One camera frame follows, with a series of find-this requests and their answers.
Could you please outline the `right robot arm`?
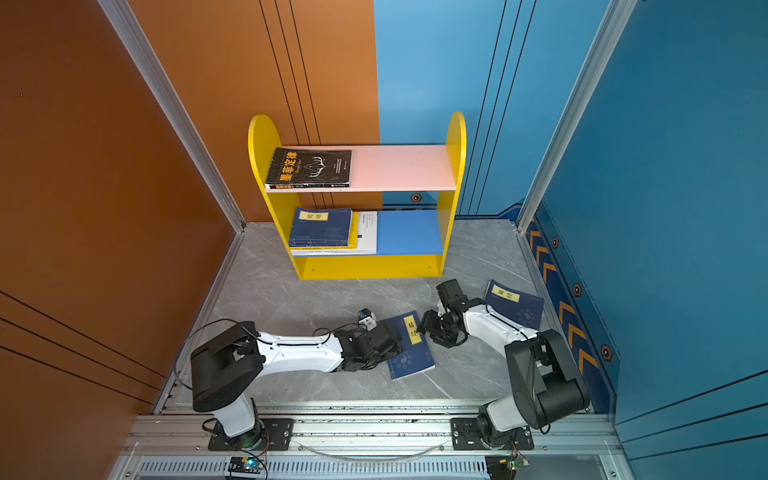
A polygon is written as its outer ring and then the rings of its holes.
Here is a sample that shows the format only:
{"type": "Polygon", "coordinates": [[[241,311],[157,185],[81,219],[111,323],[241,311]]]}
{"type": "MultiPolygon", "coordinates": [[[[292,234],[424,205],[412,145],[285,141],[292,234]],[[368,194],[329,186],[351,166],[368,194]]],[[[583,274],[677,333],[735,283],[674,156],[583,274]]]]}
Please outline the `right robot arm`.
{"type": "Polygon", "coordinates": [[[436,290],[442,309],[426,311],[418,331],[445,348],[474,337],[506,360],[511,392],[483,405],[476,419],[486,445],[504,446],[525,427],[542,430],[590,406],[590,393],[561,333],[504,316],[484,300],[469,298],[455,279],[436,290]]]}

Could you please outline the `white La Dame book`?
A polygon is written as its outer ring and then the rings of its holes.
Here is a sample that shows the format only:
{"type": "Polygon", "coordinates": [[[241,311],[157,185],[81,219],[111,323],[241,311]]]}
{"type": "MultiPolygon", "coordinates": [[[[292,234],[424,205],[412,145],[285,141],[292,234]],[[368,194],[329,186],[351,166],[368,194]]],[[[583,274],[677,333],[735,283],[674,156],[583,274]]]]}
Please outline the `white La Dame book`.
{"type": "Polygon", "coordinates": [[[374,255],[377,253],[377,220],[375,211],[354,212],[347,246],[291,248],[290,252],[294,257],[374,255]]]}

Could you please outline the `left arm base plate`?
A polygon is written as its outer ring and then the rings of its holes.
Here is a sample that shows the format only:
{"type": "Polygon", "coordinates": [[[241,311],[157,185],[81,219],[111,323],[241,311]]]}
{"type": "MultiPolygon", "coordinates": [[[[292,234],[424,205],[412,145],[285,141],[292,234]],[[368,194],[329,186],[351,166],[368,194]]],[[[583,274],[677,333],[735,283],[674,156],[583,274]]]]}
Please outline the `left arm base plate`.
{"type": "Polygon", "coordinates": [[[228,437],[215,418],[205,420],[203,430],[209,435],[210,451],[282,452],[289,449],[294,420],[289,418],[260,418],[255,428],[235,437],[228,437]]]}

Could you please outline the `black book orange title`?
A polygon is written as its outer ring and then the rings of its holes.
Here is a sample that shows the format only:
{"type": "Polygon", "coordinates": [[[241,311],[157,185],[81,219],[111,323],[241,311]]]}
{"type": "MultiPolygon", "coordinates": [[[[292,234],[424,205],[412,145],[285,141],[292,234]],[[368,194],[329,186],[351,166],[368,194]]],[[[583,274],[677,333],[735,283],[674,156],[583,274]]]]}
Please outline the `black book orange title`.
{"type": "Polygon", "coordinates": [[[346,188],[351,150],[277,148],[265,180],[267,189],[346,188]]]}

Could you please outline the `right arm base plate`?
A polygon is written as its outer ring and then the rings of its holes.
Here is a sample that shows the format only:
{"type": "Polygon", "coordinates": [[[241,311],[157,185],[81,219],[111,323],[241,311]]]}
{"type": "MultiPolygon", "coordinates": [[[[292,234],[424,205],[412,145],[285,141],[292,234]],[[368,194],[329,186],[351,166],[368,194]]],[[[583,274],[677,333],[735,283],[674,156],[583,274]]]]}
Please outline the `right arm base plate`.
{"type": "Polygon", "coordinates": [[[528,427],[500,432],[489,420],[480,417],[450,419],[452,445],[455,450],[518,450],[532,451],[533,436],[528,427]]]}

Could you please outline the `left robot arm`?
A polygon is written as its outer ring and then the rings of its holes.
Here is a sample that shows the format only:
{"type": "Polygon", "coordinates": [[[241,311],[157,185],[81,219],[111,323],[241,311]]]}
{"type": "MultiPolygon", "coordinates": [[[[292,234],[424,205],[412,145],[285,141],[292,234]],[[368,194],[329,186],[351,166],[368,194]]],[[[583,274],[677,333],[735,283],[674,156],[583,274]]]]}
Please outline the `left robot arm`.
{"type": "Polygon", "coordinates": [[[209,413],[229,439],[260,431],[246,390],[258,378],[294,371],[322,373],[373,369],[402,352],[402,336],[384,323],[359,321],[319,336],[259,331],[252,321],[233,326],[190,356],[193,410],[209,413]]]}

